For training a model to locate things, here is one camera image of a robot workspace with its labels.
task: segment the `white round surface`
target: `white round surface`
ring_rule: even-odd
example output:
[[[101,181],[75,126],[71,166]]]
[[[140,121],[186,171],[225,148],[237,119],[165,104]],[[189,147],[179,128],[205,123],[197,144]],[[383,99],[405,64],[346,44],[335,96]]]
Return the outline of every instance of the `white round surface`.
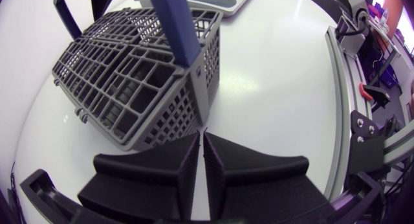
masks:
[[[117,9],[138,3],[127,0]],[[206,127],[220,137],[278,156],[303,155],[323,193],[332,163],[336,101],[325,33],[336,23],[310,0],[248,0],[220,29],[220,85]],[[78,201],[95,174],[93,157],[124,154],[91,124],[49,76],[27,118],[16,157],[16,184],[29,223],[46,220],[19,184],[38,168]],[[202,148],[192,219],[209,219]]]

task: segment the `bolt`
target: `bolt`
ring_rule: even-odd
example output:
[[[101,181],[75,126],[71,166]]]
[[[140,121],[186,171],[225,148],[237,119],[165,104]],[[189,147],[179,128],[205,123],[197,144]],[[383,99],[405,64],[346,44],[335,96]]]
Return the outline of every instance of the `bolt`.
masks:
[[[375,128],[374,128],[374,126],[369,126],[368,130],[369,130],[369,134],[372,135],[372,134],[374,134]]]
[[[80,120],[82,121],[82,123],[86,124],[86,122],[88,122],[88,115],[82,116]]]
[[[358,124],[358,127],[359,127],[359,128],[362,128],[362,126],[364,125],[364,121],[363,121],[362,119],[358,119],[358,120],[356,121],[356,123]]]
[[[82,111],[83,111],[83,108],[81,108],[81,107],[76,108],[75,109],[75,115],[79,116]]]

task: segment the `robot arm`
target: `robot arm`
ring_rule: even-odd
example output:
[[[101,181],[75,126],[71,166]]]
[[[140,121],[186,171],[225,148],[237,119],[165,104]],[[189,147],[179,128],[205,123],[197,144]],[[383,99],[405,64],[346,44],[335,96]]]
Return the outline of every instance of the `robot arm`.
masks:
[[[343,52],[355,56],[360,50],[368,34],[369,18],[365,0],[337,0],[342,9],[342,17],[335,30],[336,39],[340,42]]]

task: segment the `gray plastic basket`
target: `gray plastic basket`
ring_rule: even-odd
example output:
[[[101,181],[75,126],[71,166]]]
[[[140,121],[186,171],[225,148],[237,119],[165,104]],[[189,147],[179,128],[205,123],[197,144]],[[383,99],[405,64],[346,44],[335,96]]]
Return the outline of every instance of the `gray plastic basket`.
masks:
[[[55,84],[75,104],[80,119],[121,150],[194,133],[210,108],[200,106],[200,96],[205,93],[211,105],[219,85],[222,14],[192,13],[202,50],[190,68],[174,64],[153,9],[124,9],[108,13],[68,46],[52,70]],[[197,91],[191,76],[205,92]]]

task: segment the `cable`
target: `cable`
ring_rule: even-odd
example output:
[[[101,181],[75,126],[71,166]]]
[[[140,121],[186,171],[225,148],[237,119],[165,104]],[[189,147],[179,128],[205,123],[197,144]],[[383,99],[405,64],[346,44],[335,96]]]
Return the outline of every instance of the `cable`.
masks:
[[[384,56],[384,53],[381,51],[381,57],[380,57],[380,59],[379,60],[375,60],[374,62],[373,62],[373,68],[374,68],[374,64],[375,64],[375,62],[379,62],[381,59],[382,59],[382,57]]]
[[[407,173],[407,171],[411,168],[411,165],[413,164],[414,160],[412,160],[409,165],[404,169],[404,171],[402,172],[402,174],[400,175],[400,177],[395,181],[395,183],[393,184],[393,186],[391,186],[391,188],[389,188],[389,190],[386,192],[385,196],[389,197],[390,195],[394,194],[398,189],[401,188],[401,186],[404,183],[400,183],[394,190],[392,190],[394,188],[394,186],[400,182],[400,180],[404,177],[404,175]]]
[[[15,163],[16,162],[14,161],[13,162],[13,166],[12,166],[12,171],[10,172],[10,186],[11,186],[11,189],[12,189],[14,202],[16,203],[17,215],[18,215],[19,221],[22,224],[26,224],[26,220],[25,220],[25,217],[23,216],[23,211],[22,211],[21,206],[20,206],[19,197],[17,196],[16,183],[14,181],[14,172],[13,172],[13,169],[14,169],[14,164]]]
[[[365,21],[363,21],[362,22],[362,29],[360,29],[360,30],[356,30],[356,31],[354,31],[354,32],[344,32],[344,33],[342,33],[342,32],[339,32],[339,29],[338,28],[336,28],[335,29],[335,34],[337,35],[337,36],[355,36],[355,35],[357,35],[357,34],[361,34],[361,33],[363,33],[364,32],[364,30],[367,28],[367,24],[365,23]]]

